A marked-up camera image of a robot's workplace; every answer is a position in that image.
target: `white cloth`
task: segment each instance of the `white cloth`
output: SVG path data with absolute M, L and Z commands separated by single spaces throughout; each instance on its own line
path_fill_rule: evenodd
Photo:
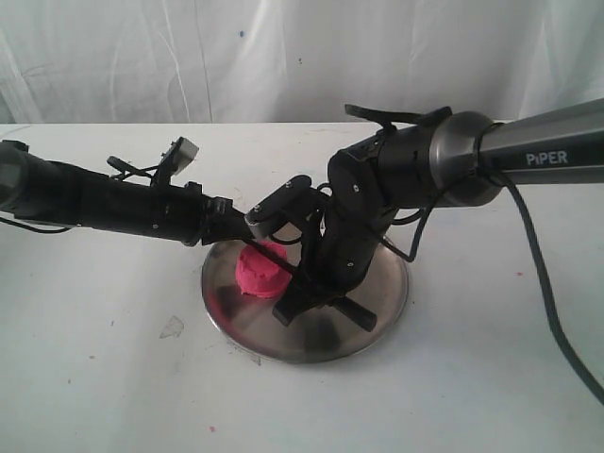
M 17 123 L 342 121 L 345 102 L 511 119 L 604 96 L 601 0 L 0 0 L 0 11 L 0 114 Z

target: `metal plate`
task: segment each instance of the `metal plate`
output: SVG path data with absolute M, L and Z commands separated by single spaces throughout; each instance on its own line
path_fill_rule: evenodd
M 332 307 L 312 309 L 284 327 L 271 313 L 276 299 L 242 294 L 235 264 L 244 243 L 217 243 L 201 275 L 201 290 L 213 324 L 241 348 L 268 359 L 291 363 L 333 361 L 362 351 L 386 333 L 400 316 L 409 289 L 404 262 L 382 245 L 363 283 L 348 296 L 377 315 L 366 332 Z M 299 245 L 289 246 L 288 261 L 299 261 Z

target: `pink play dough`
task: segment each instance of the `pink play dough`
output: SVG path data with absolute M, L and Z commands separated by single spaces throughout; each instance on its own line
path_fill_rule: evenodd
M 287 259 L 287 251 L 283 245 L 269 241 L 263 241 L 261 244 L 284 260 Z M 291 277 L 251 245 L 245 246 L 235 266 L 235 279 L 242 293 L 263 299 L 283 293 Z

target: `white table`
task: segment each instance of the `white table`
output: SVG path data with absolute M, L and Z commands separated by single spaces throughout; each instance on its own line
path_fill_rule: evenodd
M 0 126 L 42 158 L 108 173 L 201 146 L 175 183 L 248 210 L 326 179 L 370 124 Z M 263 172 L 271 161 L 274 171 Z M 563 324 L 604 376 L 604 187 L 522 188 Z M 412 227 L 389 233 L 403 248 Z M 0 225 L 0 451 L 601 452 L 604 409 L 549 333 L 519 215 L 501 194 L 439 210 L 395 330 L 358 356 L 292 366 L 235 349 L 204 312 L 207 247 Z M 179 336 L 159 336 L 172 316 Z

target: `white backdrop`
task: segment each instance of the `white backdrop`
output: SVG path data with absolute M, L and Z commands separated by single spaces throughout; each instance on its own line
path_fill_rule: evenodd
M 0 121 L 524 117 L 604 96 L 602 0 L 0 0 Z

